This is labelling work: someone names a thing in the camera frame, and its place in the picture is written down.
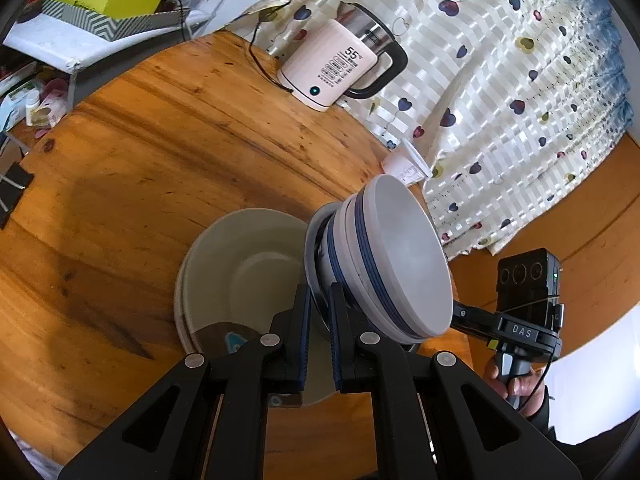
hand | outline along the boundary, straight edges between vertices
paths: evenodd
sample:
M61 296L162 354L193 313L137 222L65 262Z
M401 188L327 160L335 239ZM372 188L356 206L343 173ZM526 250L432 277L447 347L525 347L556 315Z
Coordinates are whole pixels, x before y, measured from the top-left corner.
M503 399L507 398L507 394L513 396L521 396L523 399L520 400L520 405L522 405L527 397L530 396L533 389L538 384L540 380L540 375L542 374L542 370L540 372L535 372L533 368L529 372L529 375L516 377L511 380L509 383L509 389L507 391L507 386L502 384L498 379L498 366L495 363L494 358L489 359L489 362L486 364L484 368L484 375L482 378L484 381L491 386L495 392L500 395ZM524 410L520 413L523 416L531 416L535 414L542 403L545 400L545 383L540 384L540 387L536 391L535 395L531 398L531 400L527 403Z

black cable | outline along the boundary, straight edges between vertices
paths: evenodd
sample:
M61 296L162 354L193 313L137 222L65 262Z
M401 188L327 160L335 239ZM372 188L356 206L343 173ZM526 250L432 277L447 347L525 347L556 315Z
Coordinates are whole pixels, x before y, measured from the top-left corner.
M187 41L187 36L184 33L184 26L186 23L184 21L184 7L182 6L182 0L178 0L178 4L180 5L180 32L182 33L182 40Z
M255 24L254 36L251 38L251 41L249 42L249 54L253 58L254 63L260 69L260 72L262 72L262 75L265 76L265 78L267 78L267 80L270 83L276 85L281 90L284 90L285 92L289 92L291 94L291 93L293 93L293 89L287 88L286 86L281 85L278 81L276 81L273 77L271 77L267 73L267 71L262 67L262 65L260 64L260 61L258 61L258 58L255 57L254 51L252 50L252 47L254 46L254 43L255 43L255 37L258 35L258 29L260 28L260 24L262 23L262 21L265 21L265 22L268 21L268 18L270 18L272 14L275 14L281 8L286 7L288 5L289 5L289 3L287 2L286 4L280 5L279 7L273 7L273 9L271 9L271 11L268 14L265 14L264 16L258 15L258 23Z
M546 298L542 298L540 300L536 300L536 301L529 301L529 303L523 303L520 304L518 306L512 306L509 307L507 310L501 310L500 314L504 314L506 312L510 312L511 310L517 310L519 308L522 308L523 306L529 306L529 305L534 305L536 303L541 303L543 301L548 301L548 300L557 300L560 296L558 296L557 294L555 296L547 296Z
M521 412L522 410L524 410L525 406L529 403L529 401L531 400L531 397L533 397L536 394L536 391L538 390L538 388L540 387L540 384L542 384L545 380L546 377L546 373L549 371L549 368L551 368L551 362L554 360L554 352L556 351L556 345L558 344L558 338L556 337L556 342L554 343L554 349L551 352L551 354L549 354L549 361L546 364L545 367L545 371L542 372L542 375L540 375L540 378L538 379L538 382L536 383L536 387L533 388L533 391L531 392L530 396L527 397L527 400L524 401L524 404L522 406L520 406L518 408L518 411Z

wooden table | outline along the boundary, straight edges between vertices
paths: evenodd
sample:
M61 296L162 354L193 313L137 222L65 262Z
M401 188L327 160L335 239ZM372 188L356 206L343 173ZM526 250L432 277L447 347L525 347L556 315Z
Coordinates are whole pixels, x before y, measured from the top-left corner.
M274 70L266 54L262 62ZM319 113L263 79L246 43L207 36L142 62L42 139L0 232L0 413L66 463L184 355L178 266L245 207L308 221L374 174L386 150L339 108ZM432 340L469 362L463 335ZM265 477L375 469L370 397L271 410Z

small bottle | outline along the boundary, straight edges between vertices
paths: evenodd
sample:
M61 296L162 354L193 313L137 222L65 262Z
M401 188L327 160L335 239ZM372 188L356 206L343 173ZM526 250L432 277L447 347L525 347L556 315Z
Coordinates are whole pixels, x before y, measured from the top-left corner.
M27 111L27 126L33 126L33 114L40 106L40 91L30 90L24 101L24 107Z

kettle handle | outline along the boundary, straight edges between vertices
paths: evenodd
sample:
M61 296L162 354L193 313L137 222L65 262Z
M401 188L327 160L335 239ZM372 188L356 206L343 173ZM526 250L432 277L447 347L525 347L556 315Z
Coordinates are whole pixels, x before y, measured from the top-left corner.
M351 97L352 99L367 99L373 97L380 92L386 85L391 83L391 80L398 76L402 70L404 70L409 63L409 59L406 56L406 52L402 46L393 41L385 49L385 52L389 54L391 58L391 66L387 68L378 79L376 79L369 86L364 88L349 88L344 95Z

